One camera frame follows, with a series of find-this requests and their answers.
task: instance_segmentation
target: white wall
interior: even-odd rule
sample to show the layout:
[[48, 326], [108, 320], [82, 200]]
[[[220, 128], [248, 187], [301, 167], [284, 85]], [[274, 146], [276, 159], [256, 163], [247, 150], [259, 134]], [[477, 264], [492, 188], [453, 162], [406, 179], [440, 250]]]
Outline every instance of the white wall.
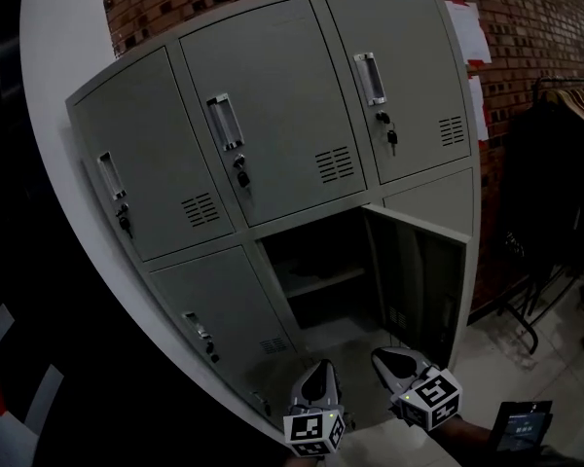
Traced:
[[175, 365], [229, 410], [281, 441], [278, 431], [187, 349], [128, 262], [84, 176], [64, 102], [115, 60], [102, 0], [21, 0], [19, 43], [28, 112], [41, 157], [62, 209], [95, 268]]

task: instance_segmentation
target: tiled floor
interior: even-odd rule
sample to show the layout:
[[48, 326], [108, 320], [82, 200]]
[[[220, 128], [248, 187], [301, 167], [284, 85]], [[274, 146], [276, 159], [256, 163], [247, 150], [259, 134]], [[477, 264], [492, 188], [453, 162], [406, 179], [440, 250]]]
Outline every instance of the tiled floor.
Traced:
[[[537, 311], [566, 285], [543, 294]], [[467, 328], [455, 375], [463, 387], [466, 420], [491, 428], [502, 401], [552, 400], [554, 419], [545, 444], [584, 459], [584, 308], [576, 283], [535, 326], [539, 347], [509, 313], [491, 314]], [[346, 434], [330, 467], [453, 467], [456, 462], [419, 428], [398, 419]]]

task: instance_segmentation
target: key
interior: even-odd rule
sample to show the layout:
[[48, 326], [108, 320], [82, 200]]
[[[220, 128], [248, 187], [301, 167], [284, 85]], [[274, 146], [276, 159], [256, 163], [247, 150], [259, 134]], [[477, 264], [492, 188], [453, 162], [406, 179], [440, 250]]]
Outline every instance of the key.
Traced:
[[390, 131], [387, 132], [387, 142], [389, 142], [391, 144], [391, 154], [393, 156], [396, 155], [396, 144], [398, 143], [398, 135], [396, 134], [396, 132], [391, 129]]
[[246, 157], [244, 154], [238, 154], [234, 158], [234, 168], [242, 170], [244, 168], [244, 162], [246, 161]]
[[249, 180], [249, 175], [247, 175], [244, 171], [241, 171], [237, 175], [237, 182], [244, 189], [244, 187], [251, 183], [251, 180]]
[[125, 216], [122, 216], [119, 219], [119, 226], [121, 227], [121, 230], [125, 230], [128, 233], [129, 238], [133, 238], [132, 232], [129, 230], [129, 228], [131, 227], [131, 224], [129, 223], [128, 218], [126, 218]]

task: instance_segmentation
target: open locker door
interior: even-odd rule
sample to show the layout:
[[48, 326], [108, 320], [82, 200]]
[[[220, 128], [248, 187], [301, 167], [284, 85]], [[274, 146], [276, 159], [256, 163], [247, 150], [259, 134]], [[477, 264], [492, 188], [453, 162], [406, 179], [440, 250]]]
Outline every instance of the open locker door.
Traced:
[[374, 204], [363, 208], [384, 326], [448, 366], [471, 237]]

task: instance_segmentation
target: ventilation slot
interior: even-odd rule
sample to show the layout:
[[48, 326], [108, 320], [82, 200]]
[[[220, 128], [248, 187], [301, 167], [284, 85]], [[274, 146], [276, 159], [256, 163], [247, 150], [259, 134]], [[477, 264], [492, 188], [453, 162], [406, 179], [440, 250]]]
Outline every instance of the ventilation slot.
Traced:
[[407, 329], [407, 317], [395, 307], [389, 307], [389, 319], [401, 329]]
[[282, 338], [266, 339], [261, 341], [260, 345], [266, 354], [280, 353], [288, 348]]
[[182, 207], [184, 207], [186, 217], [193, 227], [205, 225], [220, 218], [210, 194], [201, 194], [195, 198], [184, 200]]
[[448, 118], [439, 122], [439, 134], [444, 147], [457, 144], [465, 140], [463, 121], [460, 116]]
[[333, 151], [317, 154], [315, 161], [322, 183], [333, 182], [354, 174], [352, 156], [348, 147], [340, 147]]

